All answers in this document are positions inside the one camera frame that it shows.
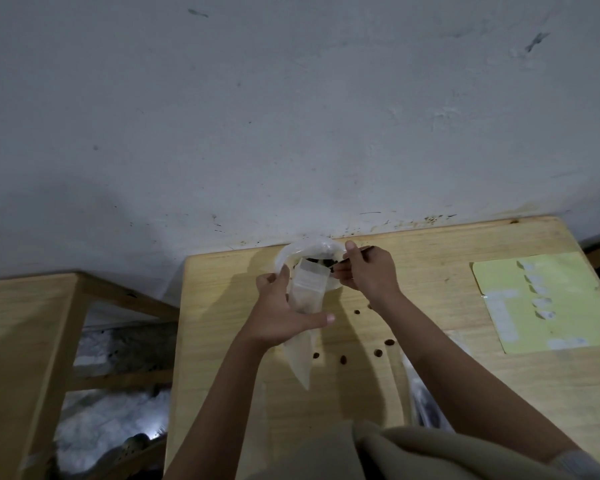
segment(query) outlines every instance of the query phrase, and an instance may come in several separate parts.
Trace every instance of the green paper sheet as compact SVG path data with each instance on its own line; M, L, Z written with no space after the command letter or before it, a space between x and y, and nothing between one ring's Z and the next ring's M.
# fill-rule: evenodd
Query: green paper sheet
M507 354L600 345L600 282L579 252L472 265Z

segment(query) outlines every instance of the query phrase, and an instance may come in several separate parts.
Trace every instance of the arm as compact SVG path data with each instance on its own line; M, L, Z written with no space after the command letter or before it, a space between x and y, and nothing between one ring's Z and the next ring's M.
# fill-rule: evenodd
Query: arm
M344 285L359 289L395 335L440 409L458 433L500 444L548 463L579 449L483 366L458 347L400 291L391 254L368 253L347 242L349 262L334 267Z
M198 416L167 469L164 480L233 480L251 407L258 366L265 352L304 330L333 322L325 312L291 310L286 291L289 269L256 279L260 297L229 346Z

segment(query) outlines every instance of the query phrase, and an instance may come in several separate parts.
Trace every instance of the person's left hand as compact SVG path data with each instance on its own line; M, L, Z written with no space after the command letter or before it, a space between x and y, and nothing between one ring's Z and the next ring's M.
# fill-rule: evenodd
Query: person's left hand
M335 320L335 316L327 312L304 315L293 311L287 301L288 283L289 268L286 265L277 277L271 273L256 278L260 297L238 337L266 350L302 331L322 328Z

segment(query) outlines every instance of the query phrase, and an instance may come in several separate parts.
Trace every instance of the wall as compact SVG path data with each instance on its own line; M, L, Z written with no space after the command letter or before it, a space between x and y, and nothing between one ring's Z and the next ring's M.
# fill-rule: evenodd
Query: wall
M532 214L600 233L600 0L0 0L0 276Z

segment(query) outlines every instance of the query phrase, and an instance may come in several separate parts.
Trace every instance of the person's right arm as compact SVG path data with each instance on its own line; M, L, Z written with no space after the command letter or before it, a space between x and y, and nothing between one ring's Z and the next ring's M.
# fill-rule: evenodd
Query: person's right arm
M363 258L347 241L348 262L334 277L360 290L387 322L424 384L456 432L550 462L579 449L533 406L497 379L437 327L400 291L389 252L374 248Z

